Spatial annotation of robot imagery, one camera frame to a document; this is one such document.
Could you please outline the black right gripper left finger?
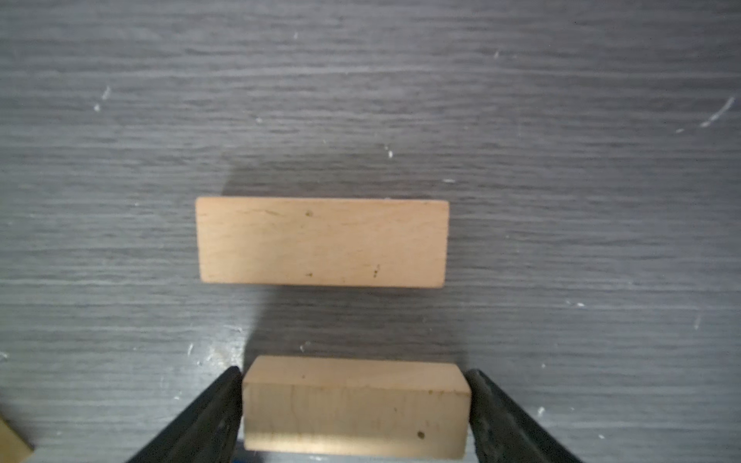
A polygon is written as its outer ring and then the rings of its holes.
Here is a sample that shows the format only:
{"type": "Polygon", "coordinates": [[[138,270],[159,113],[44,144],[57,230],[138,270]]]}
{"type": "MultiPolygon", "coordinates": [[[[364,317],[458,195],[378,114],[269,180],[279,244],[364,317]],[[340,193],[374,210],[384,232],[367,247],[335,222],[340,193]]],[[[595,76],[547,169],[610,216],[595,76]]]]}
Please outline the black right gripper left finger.
{"type": "Polygon", "coordinates": [[[238,367],[227,368],[129,462],[230,462],[242,419],[241,381],[238,367]]]}

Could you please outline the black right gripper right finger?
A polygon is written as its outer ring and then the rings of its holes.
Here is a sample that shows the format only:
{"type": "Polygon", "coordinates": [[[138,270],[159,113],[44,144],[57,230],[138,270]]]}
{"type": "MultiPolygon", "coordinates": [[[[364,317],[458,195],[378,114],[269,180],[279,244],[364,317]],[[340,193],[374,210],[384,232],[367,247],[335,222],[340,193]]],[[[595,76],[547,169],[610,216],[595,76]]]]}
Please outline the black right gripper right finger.
{"type": "Polygon", "coordinates": [[[464,377],[472,392],[469,424],[478,461],[581,463],[481,370],[471,368],[464,377]]]}

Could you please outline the natural wood bar block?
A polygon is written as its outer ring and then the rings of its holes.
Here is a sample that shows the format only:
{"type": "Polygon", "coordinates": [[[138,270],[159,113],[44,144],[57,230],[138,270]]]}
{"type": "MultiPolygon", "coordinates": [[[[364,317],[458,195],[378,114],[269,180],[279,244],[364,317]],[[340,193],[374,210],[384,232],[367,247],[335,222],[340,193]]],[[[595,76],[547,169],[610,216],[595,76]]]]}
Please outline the natural wood bar block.
{"type": "Polygon", "coordinates": [[[455,364],[264,355],[242,403],[248,451],[461,459],[472,391],[455,364]]]}
{"type": "Polygon", "coordinates": [[[445,201],[200,197],[200,277],[210,284],[439,289],[445,201]]]}

